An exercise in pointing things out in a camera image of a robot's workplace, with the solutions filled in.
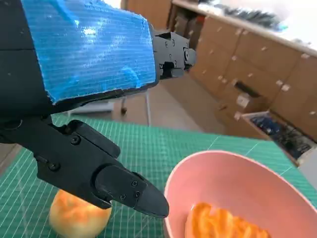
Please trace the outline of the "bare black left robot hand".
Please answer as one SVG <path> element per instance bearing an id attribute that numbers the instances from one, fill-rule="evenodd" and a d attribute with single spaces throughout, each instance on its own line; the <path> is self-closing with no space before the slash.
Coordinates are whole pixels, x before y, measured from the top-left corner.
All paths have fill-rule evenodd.
<path id="1" fill-rule="evenodd" d="M 102 209 L 117 201 L 159 218 L 169 204 L 126 169 L 120 148 L 80 120 L 51 116 L 181 77 L 196 52 L 173 32 L 101 0 L 0 3 L 0 141 L 30 150 L 39 179 Z"/>

